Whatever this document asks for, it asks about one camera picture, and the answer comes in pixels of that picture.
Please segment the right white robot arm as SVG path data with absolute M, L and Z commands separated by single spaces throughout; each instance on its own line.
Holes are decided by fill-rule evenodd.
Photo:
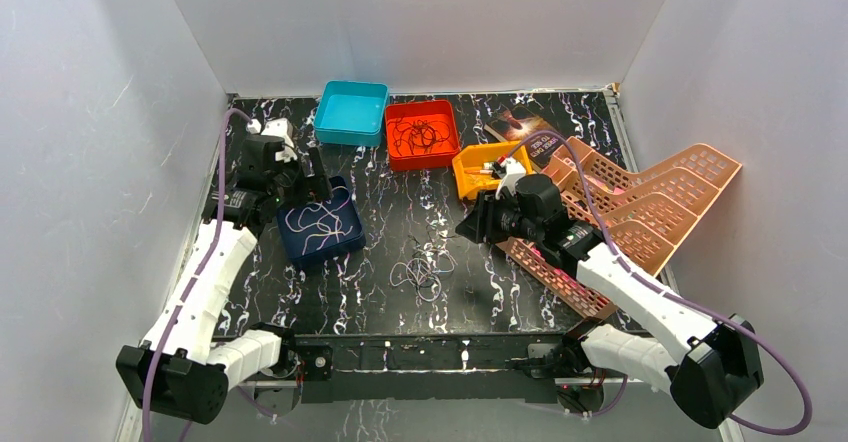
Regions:
M 753 327 L 687 307 L 666 291 L 592 224 L 571 218 L 556 187 L 542 174 L 523 176 L 510 189 L 488 190 L 456 232 L 474 243 L 510 238 L 536 245 L 544 261 L 606 296 L 650 338 L 597 327 L 563 349 L 577 376 L 610 368 L 667 393 L 695 423 L 721 425 L 764 382 Z

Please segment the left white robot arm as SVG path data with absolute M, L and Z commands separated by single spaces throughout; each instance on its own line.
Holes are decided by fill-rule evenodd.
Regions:
M 188 267 L 162 314 L 116 359 L 145 416 L 208 424 L 242 382 L 261 372 L 287 378 L 301 363 L 292 331 L 278 325 L 257 323 L 220 346 L 213 335 L 236 276 L 277 212 L 331 197 L 320 151 L 310 148 L 301 161 L 286 138 L 249 135 L 232 179 L 226 170 L 221 158 Z

